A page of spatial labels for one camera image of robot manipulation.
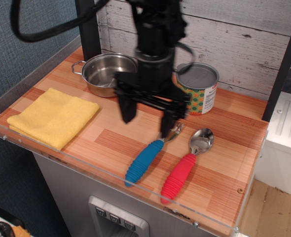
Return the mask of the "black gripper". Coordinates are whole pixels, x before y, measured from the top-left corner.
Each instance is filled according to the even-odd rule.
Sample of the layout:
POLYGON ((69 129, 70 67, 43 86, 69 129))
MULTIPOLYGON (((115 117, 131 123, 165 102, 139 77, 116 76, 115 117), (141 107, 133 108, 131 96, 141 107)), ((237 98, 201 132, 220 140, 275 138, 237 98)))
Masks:
POLYGON ((185 116, 189 96, 172 82, 174 53, 162 57, 136 53, 138 69, 135 73, 115 73, 115 91, 125 123, 135 118, 137 103, 164 111, 161 137, 166 138, 178 116, 185 116))

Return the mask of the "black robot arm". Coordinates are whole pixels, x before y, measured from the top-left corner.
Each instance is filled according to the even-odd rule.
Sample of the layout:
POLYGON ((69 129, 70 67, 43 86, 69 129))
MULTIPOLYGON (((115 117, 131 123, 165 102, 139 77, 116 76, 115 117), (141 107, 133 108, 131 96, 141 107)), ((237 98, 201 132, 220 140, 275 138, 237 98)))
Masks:
POLYGON ((138 33, 135 49, 138 69, 135 73, 115 73, 115 92, 122 119, 129 123, 137 104, 142 103, 163 112, 161 136, 167 137, 176 121, 187 112, 189 96, 172 81, 175 48, 187 47, 187 23, 182 18, 178 0, 131 0, 133 19, 138 33))

